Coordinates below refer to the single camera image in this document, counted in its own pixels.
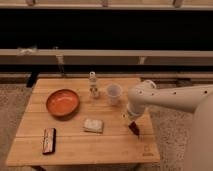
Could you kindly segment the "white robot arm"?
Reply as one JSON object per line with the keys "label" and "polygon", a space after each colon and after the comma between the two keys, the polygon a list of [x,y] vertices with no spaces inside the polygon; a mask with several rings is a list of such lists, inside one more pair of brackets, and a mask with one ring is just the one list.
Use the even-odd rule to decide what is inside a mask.
{"label": "white robot arm", "polygon": [[213,121],[213,85],[159,89],[153,81],[145,80],[130,87],[127,97],[128,125],[140,118],[149,105],[194,113],[199,122]]}

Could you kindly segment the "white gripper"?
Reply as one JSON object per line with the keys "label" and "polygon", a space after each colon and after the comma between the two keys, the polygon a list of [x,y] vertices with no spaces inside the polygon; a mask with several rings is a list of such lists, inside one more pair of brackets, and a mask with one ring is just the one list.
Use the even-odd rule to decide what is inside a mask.
{"label": "white gripper", "polygon": [[127,124],[135,122],[139,117],[143,115],[145,107],[143,105],[133,105],[132,103],[127,104],[127,110],[124,114],[124,118]]}

